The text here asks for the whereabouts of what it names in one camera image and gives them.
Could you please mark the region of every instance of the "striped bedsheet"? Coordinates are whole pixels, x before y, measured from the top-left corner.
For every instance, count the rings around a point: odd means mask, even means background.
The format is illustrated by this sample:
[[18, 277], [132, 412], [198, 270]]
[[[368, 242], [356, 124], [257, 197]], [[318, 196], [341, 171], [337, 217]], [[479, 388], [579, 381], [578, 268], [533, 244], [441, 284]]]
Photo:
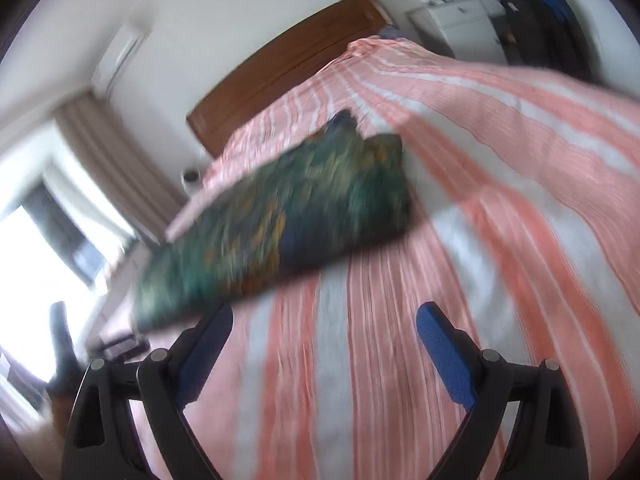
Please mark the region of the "striped bedsheet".
[[419, 305], [436, 301], [480, 348], [560, 362], [590, 476], [605, 479], [640, 430], [640, 107], [553, 72], [358, 40], [236, 131], [168, 235], [345, 107], [364, 136], [402, 136], [414, 224], [234, 305], [230, 339], [185, 410], [215, 467], [229, 480], [427, 478], [464, 417], [415, 332]]

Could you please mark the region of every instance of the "brown headboard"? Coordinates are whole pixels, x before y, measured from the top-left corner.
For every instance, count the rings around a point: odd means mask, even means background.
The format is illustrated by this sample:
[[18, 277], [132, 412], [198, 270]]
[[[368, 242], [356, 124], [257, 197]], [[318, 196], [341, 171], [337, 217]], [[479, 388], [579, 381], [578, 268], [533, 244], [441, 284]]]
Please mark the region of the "brown headboard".
[[226, 76], [187, 116], [198, 140], [220, 156], [228, 138], [347, 44], [392, 23], [377, 0], [342, 0], [286, 30]]

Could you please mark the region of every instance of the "bed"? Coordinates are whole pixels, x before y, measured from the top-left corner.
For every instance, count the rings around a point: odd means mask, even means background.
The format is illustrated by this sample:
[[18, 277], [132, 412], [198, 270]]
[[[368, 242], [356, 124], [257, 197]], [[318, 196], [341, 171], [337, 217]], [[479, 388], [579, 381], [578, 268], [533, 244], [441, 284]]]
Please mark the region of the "bed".
[[[640, 107], [554, 72], [375, 36], [389, 22], [375, 0], [330, 6], [188, 117], [217, 158], [169, 240], [342, 108], [363, 136], [402, 137], [418, 206], [402, 239], [235, 303], [187, 420], [227, 479], [427, 478], [464, 417], [415, 333], [418, 307], [436, 301], [480, 348], [560, 363], [590, 477], [604, 480], [640, 430]], [[170, 478], [142, 410], [136, 420], [154, 472]]]

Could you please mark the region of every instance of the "folded green garment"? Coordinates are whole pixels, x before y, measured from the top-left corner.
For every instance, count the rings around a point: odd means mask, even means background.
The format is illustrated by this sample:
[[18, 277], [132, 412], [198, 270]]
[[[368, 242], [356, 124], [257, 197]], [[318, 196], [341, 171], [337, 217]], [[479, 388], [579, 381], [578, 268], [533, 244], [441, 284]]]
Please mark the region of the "folded green garment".
[[218, 308], [300, 270], [403, 232], [402, 142], [362, 139], [348, 110], [222, 193], [138, 282], [140, 332]]

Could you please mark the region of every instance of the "white cabinet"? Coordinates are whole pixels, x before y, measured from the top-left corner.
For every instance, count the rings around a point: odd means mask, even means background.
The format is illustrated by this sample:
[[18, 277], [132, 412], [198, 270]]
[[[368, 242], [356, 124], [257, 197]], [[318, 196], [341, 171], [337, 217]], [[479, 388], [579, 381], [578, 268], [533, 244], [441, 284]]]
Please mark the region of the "white cabinet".
[[489, 16], [504, 12], [497, 0], [454, 0], [409, 13], [425, 47], [463, 61], [507, 64]]

